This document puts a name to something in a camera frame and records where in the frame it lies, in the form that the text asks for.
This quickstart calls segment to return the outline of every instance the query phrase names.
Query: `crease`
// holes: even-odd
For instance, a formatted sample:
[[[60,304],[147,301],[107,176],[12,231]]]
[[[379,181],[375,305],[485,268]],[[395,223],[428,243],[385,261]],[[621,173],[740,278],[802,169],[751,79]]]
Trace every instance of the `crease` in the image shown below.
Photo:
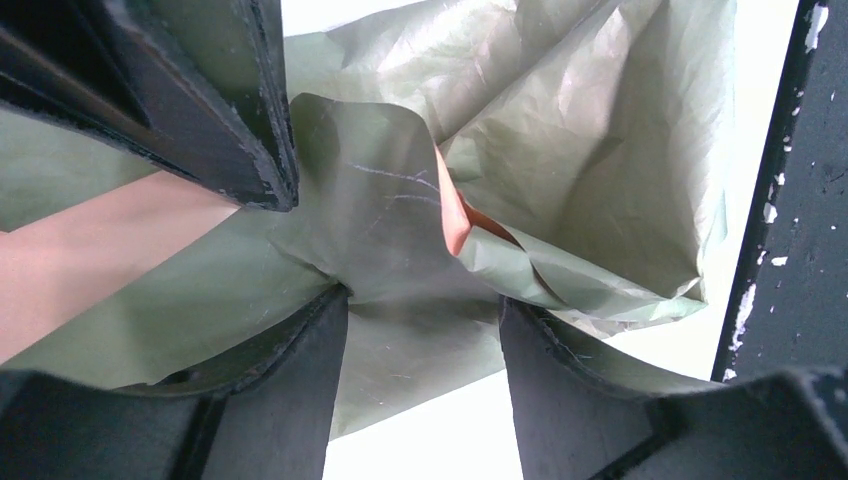
[[[470,118],[466,122],[464,122],[459,128],[457,128],[457,130],[455,132],[451,132],[450,134],[447,134],[446,135],[447,138],[444,141],[442,141],[441,143],[439,143],[439,148],[441,149],[446,143],[453,140],[453,138],[456,137],[460,132],[467,129],[492,104],[494,104],[500,98],[502,98],[503,95],[507,91],[511,90],[519,81],[526,78],[531,72],[535,71],[539,67],[539,64],[541,64],[542,61],[545,60],[548,57],[548,55],[550,55],[550,53],[552,51],[554,51],[560,44],[562,44],[562,42],[565,41],[565,39],[567,39],[569,36],[571,36],[571,34],[574,33],[574,31],[577,28],[579,28],[581,25],[586,23],[586,20],[588,20],[592,15],[596,14],[598,12],[598,10],[600,9],[599,7],[601,6],[601,4],[604,3],[605,1],[607,1],[607,0],[596,0],[596,2],[588,9],[586,14],[583,15],[582,17],[580,17],[580,19],[578,19],[577,22],[575,22],[574,26],[572,26],[570,29],[568,29],[568,31],[566,31],[562,36],[560,36],[560,38],[556,42],[554,42],[549,48],[545,49],[545,51],[541,55],[539,55],[539,57],[531,65],[529,65],[523,71],[519,72],[512,79],[510,79],[509,82],[503,88],[501,88],[500,90],[495,92],[488,99],[486,104],[483,105],[482,108],[480,108],[479,110],[474,112],[472,115],[470,115]]]

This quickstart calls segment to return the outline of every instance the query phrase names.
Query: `paper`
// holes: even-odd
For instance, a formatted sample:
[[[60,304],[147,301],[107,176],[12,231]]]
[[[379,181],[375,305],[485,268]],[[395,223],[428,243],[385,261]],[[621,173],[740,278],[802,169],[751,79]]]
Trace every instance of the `paper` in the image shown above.
[[[157,172],[0,237],[0,363],[237,209],[187,180]]]
[[[288,38],[300,206],[239,210],[4,368],[155,382],[341,282],[338,436],[503,368],[497,293],[597,335],[685,316],[723,237],[733,16],[428,1]],[[434,143],[491,225],[447,231]]]

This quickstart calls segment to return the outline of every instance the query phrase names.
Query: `light background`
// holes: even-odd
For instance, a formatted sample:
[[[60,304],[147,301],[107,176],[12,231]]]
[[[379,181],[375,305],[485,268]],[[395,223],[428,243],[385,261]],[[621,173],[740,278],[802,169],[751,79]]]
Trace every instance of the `light background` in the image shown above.
[[[411,0],[282,0],[285,34],[328,30]],[[713,264],[710,305],[680,322],[609,344],[709,379],[797,0],[738,0],[736,158],[727,179],[728,240]],[[500,372],[330,443],[325,480],[520,480],[506,373]]]

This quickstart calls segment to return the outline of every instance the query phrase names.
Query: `chipped paint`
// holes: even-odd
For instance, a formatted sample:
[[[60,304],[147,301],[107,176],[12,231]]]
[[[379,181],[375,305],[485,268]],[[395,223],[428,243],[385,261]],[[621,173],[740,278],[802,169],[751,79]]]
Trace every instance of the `chipped paint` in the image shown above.
[[[756,295],[756,283],[752,283],[745,294],[742,295],[742,300],[739,302],[739,313],[736,314],[736,330],[733,332],[733,339],[728,347],[731,351],[736,352],[742,346],[742,341],[739,338],[745,334],[745,322],[748,321],[751,311],[754,310],[754,297]]]
[[[829,11],[824,5],[816,5],[813,7],[813,14],[810,17],[810,29],[807,30],[807,36],[804,38],[804,45],[807,46],[807,53],[810,53],[819,46],[819,33],[821,33],[824,24],[827,23],[827,15]]]
[[[777,209],[774,208],[774,205],[766,202],[765,207],[763,207],[763,220],[766,223],[774,223],[774,219],[777,218]]]

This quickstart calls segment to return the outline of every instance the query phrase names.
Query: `scratch mark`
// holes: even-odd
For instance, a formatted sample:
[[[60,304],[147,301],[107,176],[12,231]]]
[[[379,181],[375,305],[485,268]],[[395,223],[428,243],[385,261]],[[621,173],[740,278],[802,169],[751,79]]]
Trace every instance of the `scratch mark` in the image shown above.
[[[265,313],[263,313],[263,314],[262,314],[262,316],[261,316],[261,317],[259,317],[259,320],[257,320],[257,321],[256,321],[256,324],[257,324],[257,325],[261,324],[261,323],[262,323],[262,321],[263,321],[263,320],[265,320],[265,317],[267,317],[267,316],[268,316],[268,312],[270,312],[270,311],[271,311],[271,309],[270,309],[270,308],[266,308],[266,309],[265,309]]]
[[[381,402],[379,398],[375,397],[374,395],[371,395],[371,392],[366,392],[364,388],[360,388],[359,391],[367,395],[368,398],[370,398],[371,400],[378,402],[380,405],[383,404],[383,402]]]
[[[350,165],[351,167],[353,167],[357,170],[360,170],[362,172],[374,173],[376,175],[383,175],[383,176],[386,176],[386,177],[400,178],[402,180],[409,180],[410,182],[420,183],[421,185],[424,185],[427,188],[430,188],[430,189],[432,189],[436,192],[439,192],[438,187],[436,187],[432,183],[428,182],[427,180],[424,180],[424,179],[421,179],[421,178],[418,178],[418,177],[411,177],[409,175],[401,175],[399,173],[385,172],[383,170],[377,170],[377,169],[374,169],[374,168],[363,167],[362,165],[356,165],[355,163],[348,163],[348,165]]]
[[[835,176],[835,177],[831,178],[830,180],[828,180],[828,181],[827,181],[827,183],[833,183],[833,182],[835,182],[835,181],[839,180],[840,178],[842,178],[842,177],[844,177],[844,176],[845,176],[845,173],[848,173],[848,170],[843,170],[843,171],[842,171],[842,173],[840,173],[839,175],[837,175],[837,176]]]
[[[392,200],[418,200],[420,202],[429,203],[430,205],[435,205],[437,207],[442,206],[442,203],[437,200],[433,200],[432,198],[427,197],[421,197],[418,195],[387,195],[385,198],[391,198]]]
[[[477,75],[480,77],[483,86],[489,88],[489,85],[486,83],[486,75],[483,73],[483,67],[480,65],[480,60],[476,58],[474,59],[474,69],[477,70]]]
[[[377,215],[377,219],[376,219],[376,220],[374,220],[374,223],[372,223],[372,224],[371,224],[371,226],[369,226],[369,227],[365,230],[365,232],[363,233],[363,235],[368,235],[369,233],[371,233],[371,230],[374,230],[374,227],[376,227],[376,226],[377,226],[377,224],[378,224],[378,223],[380,223],[380,220],[382,220],[382,219],[383,219],[383,215],[385,215],[385,214],[386,214],[386,212],[388,212],[388,211],[389,211],[389,209],[390,209],[390,208],[392,208],[392,204],[394,204],[394,203],[395,203],[395,198],[393,198],[393,197],[386,197],[386,198],[391,198],[391,199],[392,199],[392,201],[391,201],[391,202],[389,202],[389,203],[386,205],[386,208],[384,208],[384,209],[383,209],[383,211],[382,211],[382,212],[380,212],[380,214],[379,214],[379,215]]]
[[[321,121],[323,121],[324,118],[326,118],[329,113],[330,113],[330,109],[325,107],[324,111],[321,112],[321,116],[318,117],[318,121],[315,122],[315,125],[321,125]],[[307,144],[312,143],[312,139],[315,138],[315,134],[318,133],[318,130],[320,130],[320,128],[317,127],[317,126],[312,129],[312,132],[309,134],[309,137],[307,137],[307,139],[306,139]]]

